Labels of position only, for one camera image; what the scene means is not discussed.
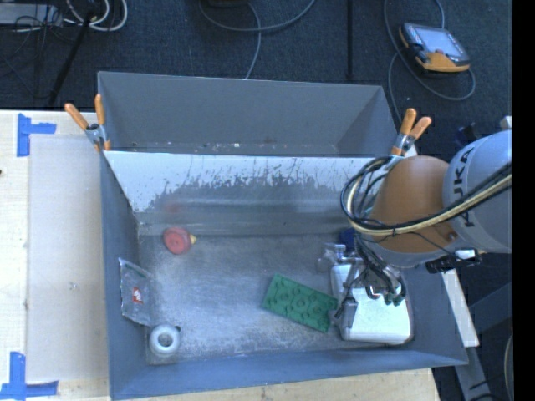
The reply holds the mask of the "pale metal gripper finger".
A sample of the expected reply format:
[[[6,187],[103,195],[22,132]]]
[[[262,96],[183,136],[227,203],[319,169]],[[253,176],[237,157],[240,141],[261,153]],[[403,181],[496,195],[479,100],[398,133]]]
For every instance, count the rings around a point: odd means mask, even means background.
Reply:
[[[359,302],[354,297],[346,297],[334,312],[334,322],[339,329],[351,328],[354,324]]]
[[[316,259],[316,271],[327,272],[333,266],[346,261],[346,245],[339,243],[324,243],[323,252]]]

